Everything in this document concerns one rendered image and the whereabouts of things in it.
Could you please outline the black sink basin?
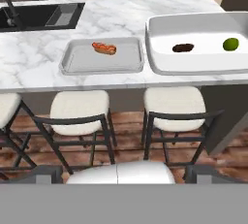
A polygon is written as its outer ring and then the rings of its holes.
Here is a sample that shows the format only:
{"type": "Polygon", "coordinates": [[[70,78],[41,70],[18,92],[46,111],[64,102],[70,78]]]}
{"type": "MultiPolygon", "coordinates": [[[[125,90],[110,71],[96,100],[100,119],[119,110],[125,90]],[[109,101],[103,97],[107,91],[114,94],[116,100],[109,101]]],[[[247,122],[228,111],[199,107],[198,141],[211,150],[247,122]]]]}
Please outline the black sink basin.
{"type": "MultiPolygon", "coordinates": [[[[75,29],[84,3],[15,6],[25,31],[75,29]]],[[[0,8],[0,33],[21,32],[9,7],[0,8]]]]}

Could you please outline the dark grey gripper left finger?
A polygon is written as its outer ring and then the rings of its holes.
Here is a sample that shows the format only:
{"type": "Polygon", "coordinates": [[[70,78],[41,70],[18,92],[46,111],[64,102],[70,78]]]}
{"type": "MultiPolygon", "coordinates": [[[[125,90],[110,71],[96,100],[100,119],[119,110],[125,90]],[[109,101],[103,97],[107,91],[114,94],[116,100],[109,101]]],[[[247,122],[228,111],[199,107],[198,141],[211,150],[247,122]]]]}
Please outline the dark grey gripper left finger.
{"type": "Polygon", "coordinates": [[[42,165],[24,176],[10,179],[9,183],[59,184],[63,182],[62,174],[63,169],[61,166],[42,165]]]}

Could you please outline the dark brown sweet potato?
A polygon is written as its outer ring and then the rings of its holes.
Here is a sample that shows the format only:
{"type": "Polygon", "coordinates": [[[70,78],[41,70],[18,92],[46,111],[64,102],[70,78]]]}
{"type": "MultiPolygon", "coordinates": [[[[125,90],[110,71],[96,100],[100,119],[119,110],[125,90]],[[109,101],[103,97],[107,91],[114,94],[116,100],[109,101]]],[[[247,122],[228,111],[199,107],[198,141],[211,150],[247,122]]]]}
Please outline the dark brown sweet potato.
{"type": "Polygon", "coordinates": [[[193,44],[178,44],[172,48],[173,52],[189,52],[194,48],[193,44]]]}

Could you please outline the white rounded object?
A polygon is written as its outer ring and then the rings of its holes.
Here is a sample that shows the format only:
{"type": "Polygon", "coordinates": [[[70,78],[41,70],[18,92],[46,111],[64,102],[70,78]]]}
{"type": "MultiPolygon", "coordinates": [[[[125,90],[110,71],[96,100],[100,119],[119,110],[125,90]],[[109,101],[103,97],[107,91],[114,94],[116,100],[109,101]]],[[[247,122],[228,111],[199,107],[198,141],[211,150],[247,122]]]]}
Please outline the white rounded object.
{"type": "Polygon", "coordinates": [[[175,184],[175,179],[163,162],[134,161],[74,173],[67,184],[175,184]]]}

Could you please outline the white cushioned black-frame stool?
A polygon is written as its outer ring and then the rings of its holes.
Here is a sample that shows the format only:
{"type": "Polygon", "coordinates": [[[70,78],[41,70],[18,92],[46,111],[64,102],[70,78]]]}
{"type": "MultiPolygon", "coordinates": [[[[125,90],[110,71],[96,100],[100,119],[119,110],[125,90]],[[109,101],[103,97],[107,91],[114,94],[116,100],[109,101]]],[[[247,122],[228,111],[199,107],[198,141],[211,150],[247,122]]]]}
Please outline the white cushioned black-frame stool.
{"type": "Polygon", "coordinates": [[[153,143],[160,143],[166,163],[172,167],[197,162],[215,122],[224,112],[208,112],[201,92],[194,86],[150,87],[144,92],[143,102],[143,159],[148,159],[153,143]],[[189,142],[199,143],[193,158],[189,162],[170,163],[167,144],[189,142]]]}
{"type": "Polygon", "coordinates": [[[21,109],[24,109],[30,117],[34,116],[18,93],[0,94],[0,149],[9,147],[17,154],[17,158],[10,168],[0,167],[0,180],[9,180],[6,176],[7,171],[25,171],[25,168],[19,166],[21,160],[29,165],[28,170],[36,167],[35,162],[25,152],[31,139],[31,132],[15,133],[11,129],[21,109]]]}
{"type": "Polygon", "coordinates": [[[33,116],[33,120],[66,171],[71,167],[63,156],[62,146],[90,146],[90,165],[95,147],[104,145],[111,164],[115,163],[111,144],[117,146],[105,90],[62,91],[55,95],[49,117],[33,116]]]}

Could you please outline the hot dog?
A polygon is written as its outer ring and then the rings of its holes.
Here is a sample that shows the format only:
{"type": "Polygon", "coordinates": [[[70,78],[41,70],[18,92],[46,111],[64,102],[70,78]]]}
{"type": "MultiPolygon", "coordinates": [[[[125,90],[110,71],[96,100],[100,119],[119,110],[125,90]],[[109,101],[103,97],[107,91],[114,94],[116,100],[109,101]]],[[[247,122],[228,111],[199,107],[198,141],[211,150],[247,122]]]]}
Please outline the hot dog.
{"type": "Polygon", "coordinates": [[[116,54],[117,48],[114,45],[107,45],[104,43],[94,42],[92,44],[93,49],[102,54],[114,55],[116,54]]]}

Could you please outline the grey shallow tupperware tray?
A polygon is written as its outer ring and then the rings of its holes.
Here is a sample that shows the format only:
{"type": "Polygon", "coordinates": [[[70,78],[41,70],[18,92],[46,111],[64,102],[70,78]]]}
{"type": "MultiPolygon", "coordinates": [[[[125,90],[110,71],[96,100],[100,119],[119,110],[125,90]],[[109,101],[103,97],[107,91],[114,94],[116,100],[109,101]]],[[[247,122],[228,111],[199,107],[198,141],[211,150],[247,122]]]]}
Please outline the grey shallow tupperware tray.
{"type": "Polygon", "coordinates": [[[71,40],[59,64],[66,76],[138,73],[143,68],[140,39],[136,37],[71,40]],[[113,55],[99,53],[93,43],[114,45],[113,55]]]}

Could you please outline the black sink tap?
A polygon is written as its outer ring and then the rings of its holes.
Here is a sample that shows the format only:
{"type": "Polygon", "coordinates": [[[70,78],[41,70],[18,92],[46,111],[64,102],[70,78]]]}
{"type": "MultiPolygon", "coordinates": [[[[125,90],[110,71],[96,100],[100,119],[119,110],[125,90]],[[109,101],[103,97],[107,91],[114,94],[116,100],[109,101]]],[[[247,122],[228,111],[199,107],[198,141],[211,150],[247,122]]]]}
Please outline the black sink tap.
{"type": "Polygon", "coordinates": [[[12,0],[5,0],[9,6],[9,9],[11,11],[11,14],[12,16],[8,17],[7,19],[7,23],[10,25],[10,26],[16,26],[18,27],[20,30],[24,30],[25,29],[25,25],[24,23],[22,22],[20,16],[19,16],[19,13],[16,11],[13,3],[12,3],[12,0]]]}

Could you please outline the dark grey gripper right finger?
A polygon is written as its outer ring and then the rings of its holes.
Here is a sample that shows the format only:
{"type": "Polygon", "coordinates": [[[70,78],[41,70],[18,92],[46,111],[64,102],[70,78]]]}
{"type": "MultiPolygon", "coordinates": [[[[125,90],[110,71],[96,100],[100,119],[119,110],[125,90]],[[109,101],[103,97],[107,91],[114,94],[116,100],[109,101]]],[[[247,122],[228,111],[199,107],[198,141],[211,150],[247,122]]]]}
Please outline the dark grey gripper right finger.
{"type": "Polygon", "coordinates": [[[194,184],[216,184],[216,183],[240,183],[241,180],[224,176],[218,173],[213,167],[207,165],[187,166],[184,180],[186,183],[194,184]]]}

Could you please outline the green lime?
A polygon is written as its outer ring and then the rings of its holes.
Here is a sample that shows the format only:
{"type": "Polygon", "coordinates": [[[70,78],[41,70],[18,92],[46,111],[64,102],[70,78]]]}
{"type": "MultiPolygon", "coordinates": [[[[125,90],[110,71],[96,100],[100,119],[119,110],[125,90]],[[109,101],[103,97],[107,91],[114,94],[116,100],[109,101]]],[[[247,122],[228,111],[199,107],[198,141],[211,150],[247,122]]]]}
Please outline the green lime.
{"type": "Polygon", "coordinates": [[[237,38],[228,38],[223,43],[223,49],[225,51],[234,51],[238,48],[238,46],[239,46],[239,40],[237,38]]]}

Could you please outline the white deep tupperware container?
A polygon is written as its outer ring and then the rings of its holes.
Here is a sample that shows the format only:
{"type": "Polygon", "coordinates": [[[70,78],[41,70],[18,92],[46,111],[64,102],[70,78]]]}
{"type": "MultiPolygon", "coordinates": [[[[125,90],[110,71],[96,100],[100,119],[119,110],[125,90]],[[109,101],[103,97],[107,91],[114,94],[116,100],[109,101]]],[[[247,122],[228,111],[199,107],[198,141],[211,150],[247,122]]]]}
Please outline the white deep tupperware container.
{"type": "Polygon", "coordinates": [[[153,16],[145,24],[145,46],[150,67],[158,75],[248,73],[248,12],[153,16]],[[238,39],[236,50],[223,49],[228,38],[238,39]],[[194,48],[173,52],[178,44],[194,48]]]}

